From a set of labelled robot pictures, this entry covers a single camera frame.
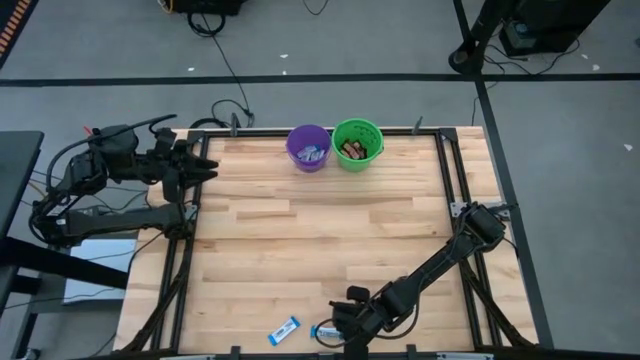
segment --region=purple bucket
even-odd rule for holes
[[[317,145],[323,149],[324,156],[315,161],[302,161],[298,159],[298,152],[305,146]],[[331,136],[324,128],[317,125],[302,125],[291,130],[287,137],[287,153],[298,169],[306,172],[314,172],[322,169],[331,152]]]

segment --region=wooden table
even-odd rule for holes
[[[457,132],[473,199],[500,200],[482,128]],[[326,352],[309,329],[331,316],[329,300],[343,300],[350,285],[378,290],[451,236],[435,141],[425,138],[385,137],[384,153],[357,174],[339,168],[335,154],[322,171],[302,173],[280,137],[213,139],[209,158],[220,161],[219,176],[203,186],[180,353],[226,354],[232,345],[243,353]],[[447,154],[459,197],[448,146]],[[160,188],[151,189],[149,201],[162,202]],[[156,233],[141,232],[138,246]],[[134,261],[115,349],[155,307],[166,249],[166,240],[158,240]],[[514,249],[503,241],[485,258],[495,301],[535,342]],[[163,347],[173,310],[167,314]],[[483,309],[479,314],[489,339]],[[267,335],[291,315],[301,328],[271,346]],[[396,341],[376,339],[370,350],[406,351],[406,344],[419,351],[472,349],[457,269],[423,292],[413,332]]]

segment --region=gray floor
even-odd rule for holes
[[[472,19],[480,2],[465,5]],[[593,65],[600,72],[640,72],[638,18],[637,1],[613,0],[580,38],[581,49],[552,72],[592,73]],[[239,75],[451,73],[446,56],[460,32],[448,0],[332,1],[319,17],[299,0],[252,0],[220,42]],[[534,56],[525,65],[535,71],[552,59]],[[213,43],[195,37],[182,17],[164,15],[153,0],[40,0],[0,70],[5,79],[205,75],[228,75]],[[410,125],[419,116],[425,125],[468,125],[476,96],[472,84],[435,82],[245,90],[257,127],[331,125],[354,116],[380,125]],[[640,83],[504,83],[489,93],[556,346],[640,353],[634,336],[640,243],[632,231],[640,203],[634,181],[640,176]],[[177,113],[173,124],[184,126],[227,97],[240,100],[237,86],[0,88],[0,109],[3,129],[45,132],[42,170],[58,149],[83,136],[83,125]],[[476,124],[483,124],[480,111]],[[143,136],[141,147],[149,144]],[[34,196],[28,190],[25,199]],[[128,197],[105,196],[114,205]],[[11,235],[30,238],[27,215],[22,207]],[[11,303],[26,300],[12,296]],[[20,311],[3,316],[0,358],[7,358]],[[32,345],[44,350],[43,359],[86,356],[113,334],[117,321],[117,311],[49,315],[39,320]]]

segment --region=green bucket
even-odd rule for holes
[[[340,152],[340,148],[346,140],[359,141],[367,149],[368,157],[362,160],[353,160],[344,156]],[[384,150],[382,132],[372,122],[365,119],[348,119],[338,124],[331,134],[331,144],[338,156],[340,166],[351,172],[368,168],[371,161]]]

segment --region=bucket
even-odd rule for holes
[[[318,146],[324,150],[324,155],[315,161],[303,161],[298,158],[298,152],[306,146]],[[331,136],[327,130],[317,125],[301,125],[289,132],[287,137],[287,153],[298,169],[305,172],[315,172],[324,166],[331,152]]]
[[[367,149],[367,158],[353,160],[342,154],[340,150],[346,140],[358,141]],[[331,135],[331,144],[336,156],[338,156],[340,166],[351,172],[358,172],[368,168],[371,161],[384,150],[382,132],[375,124],[365,119],[348,119],[338,124]]]

